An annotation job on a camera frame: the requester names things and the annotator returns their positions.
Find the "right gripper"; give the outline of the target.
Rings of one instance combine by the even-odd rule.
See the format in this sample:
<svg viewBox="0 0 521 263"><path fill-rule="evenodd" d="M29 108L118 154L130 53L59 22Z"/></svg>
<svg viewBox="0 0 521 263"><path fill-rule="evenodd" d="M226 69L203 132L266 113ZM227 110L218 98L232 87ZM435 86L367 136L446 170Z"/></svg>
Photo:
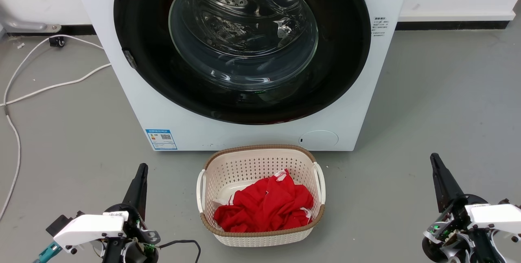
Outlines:
<svg viewBox="0 0 521 263"><path fill-rule="evenodd" d="M495 263L490 227L479 228L466 206L486 204L463 193L438 153L430 155L436 203L440 215L423 233L422 250L434 263Z"/></svg>

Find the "white front-load washing machine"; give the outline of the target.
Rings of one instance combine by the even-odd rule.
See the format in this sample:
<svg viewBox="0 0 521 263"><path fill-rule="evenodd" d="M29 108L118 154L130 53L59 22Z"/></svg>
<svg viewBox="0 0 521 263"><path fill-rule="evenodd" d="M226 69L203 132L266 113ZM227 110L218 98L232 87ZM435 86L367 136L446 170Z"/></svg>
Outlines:
<svg viewBox="0 0 521 263"><path fill-rule="evenodd" d="M220 151L263 144L296 145L309 151L352 151L404 2L365 0L370 13L370 51L359 77L338 100L305 118L245 125L199 115L156 91L124 56L115 30L115 0L81 1L143 132L169 129L179 151Z"/></svg>

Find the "blue energy label sticker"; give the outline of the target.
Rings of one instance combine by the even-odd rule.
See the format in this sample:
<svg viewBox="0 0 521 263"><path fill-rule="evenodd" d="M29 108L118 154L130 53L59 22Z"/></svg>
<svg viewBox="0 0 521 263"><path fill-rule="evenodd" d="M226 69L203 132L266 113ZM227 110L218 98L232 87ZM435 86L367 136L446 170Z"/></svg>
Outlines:
<svg viewBox="0 0 521 263"><path fill-rule="evenodd" d="M177 145L169 129L145 129L154 151L176 151Z"/></svg>

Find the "grey floor pipe bracket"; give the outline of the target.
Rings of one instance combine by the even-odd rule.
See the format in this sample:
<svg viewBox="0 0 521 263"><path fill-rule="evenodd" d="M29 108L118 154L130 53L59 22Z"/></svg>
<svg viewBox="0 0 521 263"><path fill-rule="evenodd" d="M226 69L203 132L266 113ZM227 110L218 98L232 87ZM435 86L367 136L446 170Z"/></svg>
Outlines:
<svg viewBox="0 0 521 263"><path fill-rule="evenodd" d="M57 33L62 29L58 24L28 22L15 18L0 6L0 25L6 33Z"/></svg>

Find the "stainless steel washer drum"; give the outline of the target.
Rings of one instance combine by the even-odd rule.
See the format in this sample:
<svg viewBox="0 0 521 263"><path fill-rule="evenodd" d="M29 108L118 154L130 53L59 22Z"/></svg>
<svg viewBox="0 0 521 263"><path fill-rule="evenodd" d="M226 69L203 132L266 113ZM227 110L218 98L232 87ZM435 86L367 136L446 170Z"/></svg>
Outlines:
<svg viewBox="0 0 521 263"><path fill-rule="evenodd" d="M188 66L236 90L265 90L296 77L318 46L305 0L173 0L168 20Z"/></svg>

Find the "cream perforated laundry basket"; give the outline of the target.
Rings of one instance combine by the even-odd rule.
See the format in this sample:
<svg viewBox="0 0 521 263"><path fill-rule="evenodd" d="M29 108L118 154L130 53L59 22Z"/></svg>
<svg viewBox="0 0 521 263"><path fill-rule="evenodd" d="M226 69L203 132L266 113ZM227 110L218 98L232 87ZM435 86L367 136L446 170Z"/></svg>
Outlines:
<svg viewBox="0 0 521 263"><path fill-rule="evenodd" d="M284 169L314 198L309 225L243 235L225 232L218 226L213 215L220 202L232 198L236 191L261 178L268 178ZM309 151L294 145L253 145L226 149L212 155L199 172L196 195L201 221L220 243L235 248L262 248L305 239L324 214L326 184L320 165Z"/></svg>

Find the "round black-rimmed glass washer door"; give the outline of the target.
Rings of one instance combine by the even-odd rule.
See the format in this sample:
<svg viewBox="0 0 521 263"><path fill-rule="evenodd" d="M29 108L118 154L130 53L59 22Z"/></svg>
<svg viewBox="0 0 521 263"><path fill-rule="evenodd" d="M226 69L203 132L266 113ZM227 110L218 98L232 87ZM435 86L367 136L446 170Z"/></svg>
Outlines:
<svg viewBox="0 0 521 263"><path fill-rule="evenodd" d="M312 115L354 84L370 51L365 0L305 0L318 26L317 50L305 70L269 89L231 89L201 76L179 55L168 26L172 2L115 0L115 30L123 54L170 101L219 121L267 125Z"/></svg>

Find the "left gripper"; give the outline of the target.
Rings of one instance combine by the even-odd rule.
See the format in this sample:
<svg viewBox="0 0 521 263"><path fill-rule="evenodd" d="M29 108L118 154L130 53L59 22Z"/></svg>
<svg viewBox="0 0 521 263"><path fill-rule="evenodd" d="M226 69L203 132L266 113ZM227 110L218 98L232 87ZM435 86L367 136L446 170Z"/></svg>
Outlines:
<svg viewBox="0 0 521 263"><path fill-rule="evenodd" d="M148 170L147 164L140 164L123 203L105 211L108 214L127 212L128 218L124 218L122 230L117 235L104 237L103 263L158 263L159 254L155 245L160 242L160 236L144 224Z"/></svg>

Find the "red garment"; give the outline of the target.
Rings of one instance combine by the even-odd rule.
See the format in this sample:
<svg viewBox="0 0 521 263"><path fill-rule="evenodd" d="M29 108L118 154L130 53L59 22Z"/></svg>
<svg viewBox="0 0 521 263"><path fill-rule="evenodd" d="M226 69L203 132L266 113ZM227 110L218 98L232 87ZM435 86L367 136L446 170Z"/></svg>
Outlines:
<svg viewBox="0 0 521 263"><path fill-rule="evenodd" d="M294 183L288 169L236 191L219 206L213 219L225 232L273 232L309 225L314 198Z"/></svg>

